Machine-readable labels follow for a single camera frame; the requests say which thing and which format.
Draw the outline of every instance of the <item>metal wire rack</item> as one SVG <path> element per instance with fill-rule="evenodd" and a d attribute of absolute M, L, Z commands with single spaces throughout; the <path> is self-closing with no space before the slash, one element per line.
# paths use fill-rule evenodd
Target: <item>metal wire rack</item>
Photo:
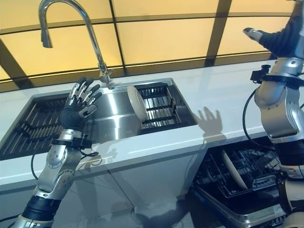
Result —
<path fill-rule="evenodd" d="M 167 85 L 159 83 L 153 87 L 137 89 L 143 98 L 148 114 L 148 119 L 142 124 L 142 129 L 181 123 L 176 112 L 176 104 Z"/>
<path fill-rule="evenodd" d="M 199 184 L 203 185 L 208 181 L 216 183 L 226 198 L 276 185 L 276 167 L 279 160 L 272 151 L 262 152 L 250 149 L 226 151 L 226 153 L 248 189 L 241 189 L 232 179 L 219 153 L 206 155 L 201 165 L 204 173 L 200 173 L 196 178 Z"/>
<path fill-rule="evenodd" d="M 65 105 L 66 97 L 49 101 L 34 101 L 24 113 L 17 127 L 13 129 L 0 150 L 0 160 L 28 156 L 43 141 L 38 153 L 49 150 L 49 144 L 56 132 L 61 132 L 60 113 Z"/>

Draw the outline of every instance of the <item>white plate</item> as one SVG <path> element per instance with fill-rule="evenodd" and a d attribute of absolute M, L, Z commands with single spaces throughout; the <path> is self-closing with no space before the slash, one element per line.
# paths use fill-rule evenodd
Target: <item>white plate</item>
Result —
<path fill-rule="evenodd" d="M 141 122 L 145 122 L 148 116 L 141 94 L 134 86 L 128 86 L 127 93 L 135 114 L 141 120 Z"/>
<path fill-rule="evenodd" d="M 236 167 L 234 166 L 234 164 L 232 163 L 232 161 L 230 160 L 230 158 L 228 157 L 228 155 L 226 154 L 226 152 L 223 150 L 222 151 L 222 158 L 224 161 L 225 166 L 227 167 L 232 179 L 234 179 L 234 181 L 238 184 L 238 186 L 244 190 L 247 190 L 247 186 L 244 183 L 242 177 L 239 175 Z"/>

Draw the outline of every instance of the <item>stainless steel sink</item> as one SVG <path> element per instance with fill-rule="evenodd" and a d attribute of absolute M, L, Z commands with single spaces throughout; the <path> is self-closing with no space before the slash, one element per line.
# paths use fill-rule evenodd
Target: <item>stainless steel sink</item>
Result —
<path fill-rule="evenodd" d="M 131 107 L 127 86 L 141 93 L 148 120 L 141 123 Z M 121 84 L 113 90 L 99 89 L 97 111 L 89 117 L 84 133 L 93 143 L 133 137 L 195 125 L 185 101 L 172 79 Z M 33 96 L 0 142 L 0 160 L 47 152 L 55 132 L 62 130 L 60 112 L 67 91 Z"/>

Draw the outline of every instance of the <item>faucet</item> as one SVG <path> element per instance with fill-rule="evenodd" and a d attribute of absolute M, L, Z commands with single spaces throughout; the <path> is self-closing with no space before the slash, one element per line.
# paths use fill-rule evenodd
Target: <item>faucet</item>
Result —
<path fill-rule="evenodd" d="M 114 83 L 111 81 L 110 75 L 112 74 L 112 70 L 108 70 L 103 57 L 101 55 L 97 40 L 96 40 L 96 36 L 93 30 L 93 26 L 91 23 L 91 20 L 88 16 L 88 14 L 86 13 L 86 11 L 84 10 L 84 8 L 79 5 L 78 2 L 76 2 L 75 0 L 43 0 L 40 5 L 39 5 L 39 21 L 40 21 L 40 27 L 41 27 L 41 41 L 43 43 L 43 46 L 45 48 L 52 48 L 52 42 L 48 33 L 48 25 L 47 25 L 47 18 L 46 18 L 46 13 L 47 13 L 47 9 L 48 7 L 55 3 L 55 2 L 62 2 L 62 3 L 66 3 L 70 6 L 72 6 L 74 9 L 76 9 L 80 15 L 82 16 L 82 18 L 85 21 L 85 25 L 86 28 L 88 30 L 90 39 L 92 41 L 93 44 L 93 48 L 98 60 L 98 68 L 100 71 L 99 74 L 99 79 L 101 82 L 106 83 L 106 86 L 109 89 L 114 89 Z"/>

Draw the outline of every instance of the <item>countertop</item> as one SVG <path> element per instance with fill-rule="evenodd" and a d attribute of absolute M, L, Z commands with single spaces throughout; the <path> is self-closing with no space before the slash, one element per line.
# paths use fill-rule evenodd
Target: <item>countertop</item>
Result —
<path fill-rule="evenodd" d="M 273 65 L 274 61 L 115 78 L 114 82 L 117 84 L 172 78 L 198 125 L 94 144 L 93 151 L 98 151 L 102 160 L 91 160 L 90 165 L 94 166 L 95 171 L 104 171 L 244 140 L 243 107 L 249 95 L 258 87 L 258 84 L 252 83 L 249 79 L 251 72 L 259 70 L 263 64 Z M 31 96 L 67 91 L 72 86 L 73 83 L 69 83 L 1 93 L 0 139 Z M 249 103 L 246 122 L 249 134 L 253 134 L 254 137 L 265 135 L 260 121 L 260 111 L 253 101 Z M 33 181 L 30 159 L 31 156 L 26 156 L 0 161 L 2 189 L 16 182 Z M 46 153 L 35 156 L 34 170 L 37 175 L 43 170 L 45 159 Z M 77 169 L 84 169 L 89 159 L 83 159 Z"/>

